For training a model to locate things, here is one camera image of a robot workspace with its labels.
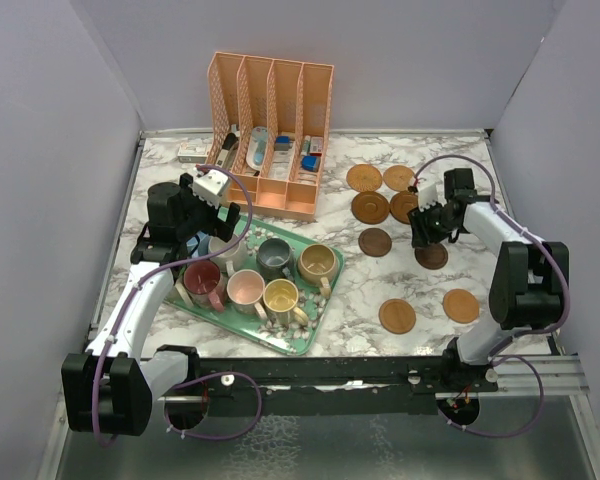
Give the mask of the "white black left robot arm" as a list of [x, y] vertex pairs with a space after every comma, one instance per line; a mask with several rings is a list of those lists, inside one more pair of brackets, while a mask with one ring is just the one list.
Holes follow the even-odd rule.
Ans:
[[153, 404], [171, 388], [186, 395], [200, 385], [201, 371], [191, 347], [166, 346], [151, 360], [141, 354], [156, 313], [174, 288], [182, 266], [193, 261], [187, 246], [198, 233], [236, 245], [240, 208], [221, 203], [235, 177], [203, 165], [178, 182], [151, 186], [148, 220], [130, 255], [123, 293], [111, 316], [85, 351], [66, 356], [62, 367], [68, 424], [75, 432], [138, 436], [149, 422]]

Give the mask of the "light orange wooden coaster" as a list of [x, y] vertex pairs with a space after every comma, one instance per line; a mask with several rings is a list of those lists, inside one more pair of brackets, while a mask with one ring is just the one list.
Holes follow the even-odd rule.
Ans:
[[393, 334], [410, 332], [416, 324], [416, 312], [402, 299], [389, 299], [379, 308], [378, 317], [381, 325]]

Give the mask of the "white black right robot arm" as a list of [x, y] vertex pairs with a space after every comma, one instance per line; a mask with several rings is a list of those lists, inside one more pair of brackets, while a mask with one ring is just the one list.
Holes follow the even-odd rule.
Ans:
[[548, 334], [563, 325], [570, 310], [569, 250], [548, 242], [514, 221], [494, 194], [477, 192], [473, 172], [444, 174], [444, 191], [419, 178], [409, 183], [417, 205], [409, 211], [412, 246], [424, 250], [461, 234], [472, 234], [496, 257], [489, 289], [489, 316], [450, 341], [439, 367], [441, 383], [461, 391], [486, 377], [495, 355], [515, 339]]

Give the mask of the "brown wooden ringed coaster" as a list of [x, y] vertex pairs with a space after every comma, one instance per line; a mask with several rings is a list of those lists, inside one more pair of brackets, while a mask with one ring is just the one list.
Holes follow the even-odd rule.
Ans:
[[409, 191], [396, 193], [390, 201], [390, 212], [394, 219], [409, 224], [409, 213], [418, 208], [418, 195]]

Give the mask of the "dark walnut coaster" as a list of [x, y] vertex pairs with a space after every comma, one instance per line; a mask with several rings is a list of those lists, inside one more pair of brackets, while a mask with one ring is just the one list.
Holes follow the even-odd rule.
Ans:
[[390, 252], [392, 239], [390, 235], [380, 228], [368, 228], [358, 237], [361, 251], [371, 257], [382, 257]]
[[416, 248], [414, 256], [418, 264], [428, 270], [439, 270], [448, 262], [448, 251], [442, 244]]

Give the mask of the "woven rattan coaster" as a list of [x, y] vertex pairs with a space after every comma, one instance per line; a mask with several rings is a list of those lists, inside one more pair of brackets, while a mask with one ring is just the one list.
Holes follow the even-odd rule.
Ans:
[[369, 164], [357, 164], [348, 170], [346, 182], [357, 192], [371, 192], [382, 186], [383, 177], [376, 167]]
[[383, 173], [384, 183], [393, 191], [407, 191], [414, 177], [414, 171], [404, 165], [393, 165]]

